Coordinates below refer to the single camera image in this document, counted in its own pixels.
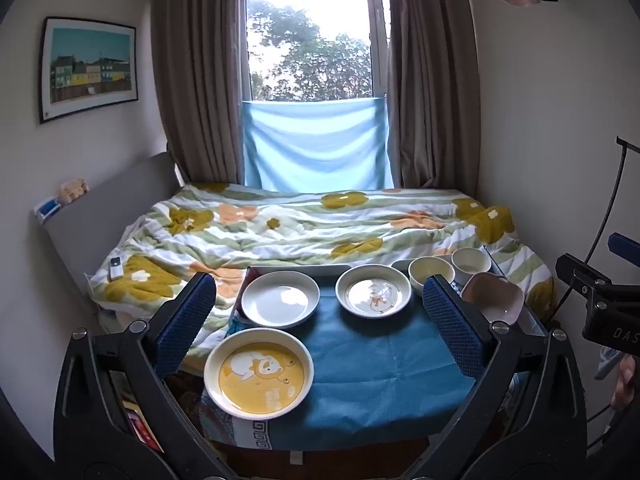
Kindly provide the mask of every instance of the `blue cloth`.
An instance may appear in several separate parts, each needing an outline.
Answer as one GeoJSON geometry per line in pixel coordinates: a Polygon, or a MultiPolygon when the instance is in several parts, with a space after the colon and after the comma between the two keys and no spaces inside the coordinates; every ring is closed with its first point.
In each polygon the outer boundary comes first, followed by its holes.
{"type": "MultiPolygon", "coordinates": [[[[336,280],[316,278],[316,312],[287,330],[311,353],[315,377],[295,410],[269,421],[272,449],[341,449],[440,432],[475,381],[460,373],[420,298],[384,320],[363,319],[340,306],[336,280]]],[[[229,332],[244,328],[236,319],[229,332]]]]}
{"type": "Polygon", "coordinates": [[[386,99],[242,103],[245,184],[323,193],[393,187],[386,99]]]}

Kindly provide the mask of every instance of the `cartoon plate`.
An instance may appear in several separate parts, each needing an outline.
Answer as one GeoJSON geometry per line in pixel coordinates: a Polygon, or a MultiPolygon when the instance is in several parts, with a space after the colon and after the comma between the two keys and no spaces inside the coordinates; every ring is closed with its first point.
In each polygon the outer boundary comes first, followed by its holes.
{"type": "Polygon", "coordinates": [[[204,368],[209,397],[225,412],[246,420],[290,412],[306,397],[313,379],[306,347],[273,328],[249,328],[227,337],[204,368]]]}
{"type": "Polygon", "coordinates": [[[411,285],[399,270],[367,264],[345,272],[335,284],[335,295],[356,316],[379,318],[405,307],[411,297],[411,285]]]}

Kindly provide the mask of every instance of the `cartoon character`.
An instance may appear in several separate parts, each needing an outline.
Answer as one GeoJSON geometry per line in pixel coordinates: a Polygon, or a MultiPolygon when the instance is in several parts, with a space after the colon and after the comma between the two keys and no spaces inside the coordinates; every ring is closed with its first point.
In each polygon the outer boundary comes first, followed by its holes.
{"type": "Polygon", "coordinates": [[[393,306],[391,301],[392,291],[388,285],[380,286],[373,283],[369,288],[369,305],[376,312],[384,312],[393,306]]]}
{"type": "Polygon", "coordinates": [[[285,368],[293,366],[295,361],[293,359],[287,359],[279,352],[272,352],[273,355],[265,355],[259,351],[240,352],[233,355],[231,358],[231,370],[225,369],[225,374],[229,375],[231,372],[242,377],[243,381],[252,378],[253,376],[260,377],[261,379],[277,379],[280,382],[289,384],[288,378],[281,378],[285,368]]]}

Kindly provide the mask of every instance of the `framed picture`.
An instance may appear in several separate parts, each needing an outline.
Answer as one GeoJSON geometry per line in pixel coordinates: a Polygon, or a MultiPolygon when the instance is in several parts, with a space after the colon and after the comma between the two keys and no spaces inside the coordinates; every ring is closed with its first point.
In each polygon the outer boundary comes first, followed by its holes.
{"type": "Polygon", "coordinates": [[[138,99],[136,29],[47,18],[40,53],[40,123],[138,99]]]}

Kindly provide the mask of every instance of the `hand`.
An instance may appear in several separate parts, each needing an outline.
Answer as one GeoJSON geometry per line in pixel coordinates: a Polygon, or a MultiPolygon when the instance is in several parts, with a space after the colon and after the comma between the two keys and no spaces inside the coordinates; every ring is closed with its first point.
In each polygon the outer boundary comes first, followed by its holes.
{"type": "Polygon", "coordinates": [[[625,355],[620,361],[620,377],[616,384],[616,391],[611,397],[611,407],[617,412],[624,410],[634,400],[635,374],[636,360],[631,355],[625,355]]]}

